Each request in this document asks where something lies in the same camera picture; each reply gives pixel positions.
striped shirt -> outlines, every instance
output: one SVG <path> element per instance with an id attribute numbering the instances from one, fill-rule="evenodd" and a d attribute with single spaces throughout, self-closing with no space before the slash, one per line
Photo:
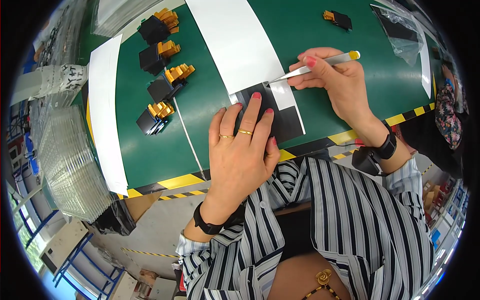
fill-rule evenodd
<path id="1" fill-rule="evenodd" d="M 305 158 L 279 163 L 245 202 L 245 222 L 210 242 L 180 235 L 188 299 L 267 299 L 285 245 L 273 210 L 311 201 L 313 247 L 352 299 L 411 299 L 433 266 L 415 159 L 379 185 L 360 172 Z"/>

red nail polish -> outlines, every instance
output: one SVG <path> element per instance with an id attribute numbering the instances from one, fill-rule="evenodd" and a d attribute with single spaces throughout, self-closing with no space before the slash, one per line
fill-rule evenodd
<path id="1" fill-rule="evenodd" d="M 311 56 L 307 56 L 303 59 L 303 61 L 309 66 L 310 68 L 313 68 L 315 64 L 317 63 L 317 60 Z"/>

black undershirt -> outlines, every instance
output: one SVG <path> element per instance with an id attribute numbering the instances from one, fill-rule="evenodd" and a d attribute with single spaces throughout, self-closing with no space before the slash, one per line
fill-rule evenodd
<path id="1" fill-rule="evenodd" d="M 276 216 L 285 246 L 280 262 L 297 255 L 316 251 L 311 240 L 311 209 Z"/>

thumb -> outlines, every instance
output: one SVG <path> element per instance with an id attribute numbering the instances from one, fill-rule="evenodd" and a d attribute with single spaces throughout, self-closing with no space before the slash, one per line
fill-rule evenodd
<path id="1" fill-rule="evenodd" d="M 271 137 L 268 139 L 265 151 L 267 152 L 267 155 L 265 155 L 264 157 L 265 168 L 270 176 L 272 175 L 273 171 L 275 170 L 275 166 L 280 160 L 280 150 L 276 145 L 275 137 Z"/>
<path id="2" fill-rule="evenodd" d="M 305 56 L 303 58 L 303 63 L 312 71 L 312 73 L 317 75 L 317 78 L 323 79 L 326 84 L 341 75 L 325 60 L 317 56 Z"/>

rolled-up sleeve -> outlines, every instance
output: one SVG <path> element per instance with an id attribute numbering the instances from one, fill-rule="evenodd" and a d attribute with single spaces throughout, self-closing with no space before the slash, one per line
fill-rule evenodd
<path id="1" fill-rule="evenodd" d="M 410 215 L 422 221 L 426 231 L 430 233 L 426 226 L 421 197 L 421 173 L 415 158 L 411 158 L 400 169 L 386 176 L 384 187 L 400 201 Z"/>
<path id="2" fill-rule="evenodd" d="M 187 293 L 199 290 L 189 288 L 205 281 L 203 276 L 212 264 L 212 255 L 209 242 L 197 242 L 186 238 L 183 230 L 180 233 L 180 241 L 177 246 L 177 253 L 181 256 L 180 261 L 183 265 L 183 282 Z M 196 299 L 197 295 L 188 295 L 189 299 Z"/>

